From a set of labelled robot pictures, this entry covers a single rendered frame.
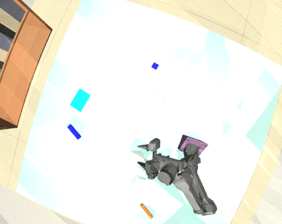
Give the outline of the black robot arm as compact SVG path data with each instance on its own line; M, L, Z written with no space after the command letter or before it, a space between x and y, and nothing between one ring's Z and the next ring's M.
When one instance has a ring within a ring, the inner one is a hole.
M161 169L160 159L147 160L145 171L149 177L156 177L166 186L174 186L183 192L195 214L203 216L213 215L217 211L215 202L207 196L203 183L198 175L198 164L201 163L199 155L200 146L192 143L184 148L184 158L181 160L170 158L167 165ZM181 173L179 173L181 172Z

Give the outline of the small blue block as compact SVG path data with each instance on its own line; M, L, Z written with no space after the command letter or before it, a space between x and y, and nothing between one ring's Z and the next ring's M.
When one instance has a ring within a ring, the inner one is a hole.
M76 139L80 139L81 135L73 128L71 124L67 128L74 134L74 137L76 137Z

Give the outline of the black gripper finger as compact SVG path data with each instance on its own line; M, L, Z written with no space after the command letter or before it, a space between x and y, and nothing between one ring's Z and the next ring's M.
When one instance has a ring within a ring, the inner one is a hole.
M138 165L140 165L143 169L145 169L145 163L143 162L137 162Z
M141 145L138 145L137 147L142 148L142 149L146 149L147 152L149 151L149 143L148 144L141 144Z

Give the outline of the blue flat square plate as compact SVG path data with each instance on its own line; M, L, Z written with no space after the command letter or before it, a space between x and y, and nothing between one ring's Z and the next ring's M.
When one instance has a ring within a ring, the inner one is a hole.
M153 65L152 65L152 67L151 68L154 68L154 69L157 69L158 68L158 64L156 64L156 63L153 63Z

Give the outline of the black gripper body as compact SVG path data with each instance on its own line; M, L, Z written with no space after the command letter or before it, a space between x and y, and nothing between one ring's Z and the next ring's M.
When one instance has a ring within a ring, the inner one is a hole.
M164 156L164 155L161 155L161 153L157 154L157 151L160 147L161 147L161 139L159 138L155 138L149 142L149 150L153 152L152 159L155 159L155 158L160 159L161 162L159 166L161 169L163 169L167 165L167 161L170 159L170 155ZM148 179L150 180L153 180L154 178L148 176Z

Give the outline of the orange flat bar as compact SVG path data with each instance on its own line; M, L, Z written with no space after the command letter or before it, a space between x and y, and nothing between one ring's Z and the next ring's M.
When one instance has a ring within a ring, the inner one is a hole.
M149 216L149 218L153 218L154 216L150 213L150 211L145 207L145 205L142 203L140 207L144 210L144 212Z

